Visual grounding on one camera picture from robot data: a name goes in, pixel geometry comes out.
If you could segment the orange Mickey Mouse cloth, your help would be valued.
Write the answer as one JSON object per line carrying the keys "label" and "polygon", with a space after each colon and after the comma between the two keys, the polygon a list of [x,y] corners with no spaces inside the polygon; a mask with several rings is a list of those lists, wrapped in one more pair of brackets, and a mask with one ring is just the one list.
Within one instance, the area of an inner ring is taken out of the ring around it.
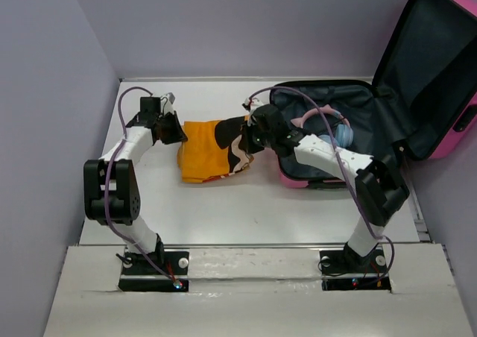
{"label": "orange Mickey Mouse cloth", "polygon": [[207,122],[186,121],[188,140],[177,151],[177,164],[184,183],[208,183],[238,174],[253,162],[253,156],[240,149],[241,126],[247,116]]}

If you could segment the pink and blue headphones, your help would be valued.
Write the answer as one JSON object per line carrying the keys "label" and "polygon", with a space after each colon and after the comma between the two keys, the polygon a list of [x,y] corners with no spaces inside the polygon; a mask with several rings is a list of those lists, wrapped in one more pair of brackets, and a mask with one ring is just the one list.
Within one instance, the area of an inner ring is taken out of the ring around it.
{"label": "pink and blue headphones", "polygon": [[[331,136],[327,134],[321,134],[318,137],[329,144],[334,142],[340,148],[349,148],[353,143],[354,132],[348,119],[346,119],[339,111],[330,107],[328,104],[322,106],[320,111],[325,115],[335,117],[338,121],[333,133],[333,139],[331,139]],[[305,112],[302,116],[292,119],[291,123],[295,127],[304,128],[306,121],[318,114],[318,109],[313,108]]]}

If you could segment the pink hard-shell suitcase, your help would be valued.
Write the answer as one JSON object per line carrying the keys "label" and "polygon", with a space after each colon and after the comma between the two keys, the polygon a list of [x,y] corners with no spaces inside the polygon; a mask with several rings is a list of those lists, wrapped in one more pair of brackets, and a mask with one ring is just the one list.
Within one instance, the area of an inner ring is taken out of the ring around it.
{"label": "pink hard-shell suitcase", "polygon": [[269,100],[287,121],[336,109],[360,154],[443,158],[476,124],[476,2],[408,0],[371,82],[289,81]]}

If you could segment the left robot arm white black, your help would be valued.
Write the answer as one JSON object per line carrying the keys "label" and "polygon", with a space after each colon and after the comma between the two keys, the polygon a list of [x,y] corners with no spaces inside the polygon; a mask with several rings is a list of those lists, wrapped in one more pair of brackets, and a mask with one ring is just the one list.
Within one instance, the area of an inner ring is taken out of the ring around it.
{"label": "left robot arm white black", "polygon": [[107,226],[150,274],[165,264],[163,242],[141,217],[141,197],[135,167],[156,143],[182,143],[187,136],[174,109],[174,94],[148,95],[139,99],[139,112],[125,121],[118,100],[121,139],[96,160],[83,165],[83,199],[86,217]]}

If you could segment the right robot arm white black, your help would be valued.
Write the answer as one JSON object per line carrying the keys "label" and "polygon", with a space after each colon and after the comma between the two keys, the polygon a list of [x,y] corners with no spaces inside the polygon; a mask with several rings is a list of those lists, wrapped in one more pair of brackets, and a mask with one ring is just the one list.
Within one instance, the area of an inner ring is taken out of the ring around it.
{"label": "right robot arm white black", "polygon": [[241,128],[241,149],[255,154],[270,148],[278,157],[293,157],[299,164],[346,183],[360,218],[343,248],[341,261],[351,271],[362,270],[370,263],[388,222],[409,196],[392,158],[358,154],[312,133],[291,129],[274,105],[254,101],[243,107],[249,116]]}

